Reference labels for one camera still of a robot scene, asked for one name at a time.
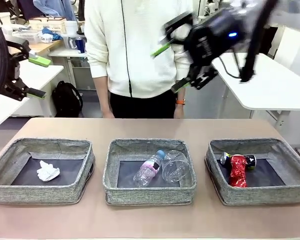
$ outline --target bottle label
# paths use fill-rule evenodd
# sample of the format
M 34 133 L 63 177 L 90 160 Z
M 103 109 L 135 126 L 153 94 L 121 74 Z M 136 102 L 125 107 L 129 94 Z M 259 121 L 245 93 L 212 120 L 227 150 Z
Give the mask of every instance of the bottle label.
M 151 170 L 153 170 L 155 172 L 155 174 L 157 174 L 159 172 L 160 166 L 158 163 L 154 162 L 154 161 L 145 161 L 142 166 L 140 167 L 140 169 L 144 169 L 144 168 L 149 168 Z

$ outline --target person's hand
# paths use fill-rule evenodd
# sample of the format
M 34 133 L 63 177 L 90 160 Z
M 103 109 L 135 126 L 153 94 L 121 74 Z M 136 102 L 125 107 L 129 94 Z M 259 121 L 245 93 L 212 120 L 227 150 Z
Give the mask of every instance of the person's hand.
M 183 119 L 184 117 L 185 117 L 184 106 L 181 104 L 177 104 L 175 111 L 174 111 L 174 118 L 175 119 Z
M 103 116 L 104 119 L 114 119 L 114 118 L 115 118 L 114 114 L 113 114 L 112 111 L 110 111 L 110 110 L 104 112 L 104 113 L 102 114 L 102 116 Z

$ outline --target sleeve cuff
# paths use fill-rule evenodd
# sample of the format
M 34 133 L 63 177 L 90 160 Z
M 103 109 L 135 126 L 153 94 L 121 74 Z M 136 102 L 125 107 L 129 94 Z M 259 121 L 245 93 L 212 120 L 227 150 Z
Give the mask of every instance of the sleeve cuff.
M 189 64 L 177 62 L 175 80 L 180 81 L 185 78 L 189 73 L 189 67 Z
M 102 62 L 98 65 L 90 65 L 90 71 L 93 78 L 106 77 L 107 74 L 107 64 Z

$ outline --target clear plastic cup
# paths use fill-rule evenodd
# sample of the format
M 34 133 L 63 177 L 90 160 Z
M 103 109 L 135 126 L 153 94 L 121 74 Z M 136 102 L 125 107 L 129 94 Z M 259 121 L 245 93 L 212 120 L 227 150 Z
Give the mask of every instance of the clear plastic cup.
M 170 184 L 179 182 L 190 172 L 190 164 L 186 156 L 177 150 L 169 151 L 163 158 L 162 178 Z

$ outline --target black backpack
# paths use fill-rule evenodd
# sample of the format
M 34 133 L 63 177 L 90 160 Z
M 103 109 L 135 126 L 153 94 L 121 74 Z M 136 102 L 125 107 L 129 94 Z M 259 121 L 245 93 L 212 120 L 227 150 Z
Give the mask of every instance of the black backpack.
M 68 82 L 60 81 L 52 92 L 56 118 L 77 118 L 84 102 L 78 90 Z

